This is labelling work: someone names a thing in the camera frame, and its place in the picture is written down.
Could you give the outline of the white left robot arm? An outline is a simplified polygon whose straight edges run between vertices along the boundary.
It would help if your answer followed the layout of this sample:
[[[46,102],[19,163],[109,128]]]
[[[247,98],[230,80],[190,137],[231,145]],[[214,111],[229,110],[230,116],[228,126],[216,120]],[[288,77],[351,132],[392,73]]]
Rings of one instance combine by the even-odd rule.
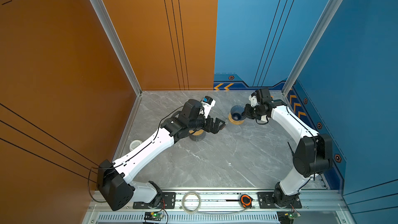
[[[129,202],[143,202],[155,208],[162,202],[162,190],[153,181],[141,183],[135,176],[162,151],[179,140],[203,130],[217,134],[226,123],[200,114],[193,119],[171,117],[165,119],[154,134],[136,149],[113,162],[103,161],[98,167],[97,188],[113,211]]]

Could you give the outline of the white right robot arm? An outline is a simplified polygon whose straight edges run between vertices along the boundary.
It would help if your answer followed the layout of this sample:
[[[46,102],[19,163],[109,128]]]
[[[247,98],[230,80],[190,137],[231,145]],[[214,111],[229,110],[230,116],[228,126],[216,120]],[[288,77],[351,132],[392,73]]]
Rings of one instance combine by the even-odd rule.
[[[300,190],[317,175],[333,168],[333,141],[299,119],[283,101],[271,101],[252,106],[246,104],[243,115],[267,124],[270,119],[279,123],[293,140],[293,168],[275,185],[273,199],[279,208],[289,207],[298,198]]]

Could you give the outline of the grey glass carafe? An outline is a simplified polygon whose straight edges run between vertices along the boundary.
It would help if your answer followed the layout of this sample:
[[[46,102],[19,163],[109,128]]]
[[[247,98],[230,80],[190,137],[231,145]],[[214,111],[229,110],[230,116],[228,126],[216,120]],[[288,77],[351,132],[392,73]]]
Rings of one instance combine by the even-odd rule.
[[[201,141],[201,140],[205,139],[205,137],[206,137],[206,134],[205,134],[205,133],[201,133],[201,134],[199,134],[199,135],[190,135],[190,136],[189,136],[189,138],[190,138],[192,141],[195,141],[195,142]]]

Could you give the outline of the blue ribbed dripper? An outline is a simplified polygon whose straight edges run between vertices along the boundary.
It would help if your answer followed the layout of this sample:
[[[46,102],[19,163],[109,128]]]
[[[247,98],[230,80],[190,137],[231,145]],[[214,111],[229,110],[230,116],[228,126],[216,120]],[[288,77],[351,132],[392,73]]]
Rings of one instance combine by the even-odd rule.
[[[230,114],[234,121],[243,121],[246,118],[245,107],[242,105],[235,105],[231,108]]]

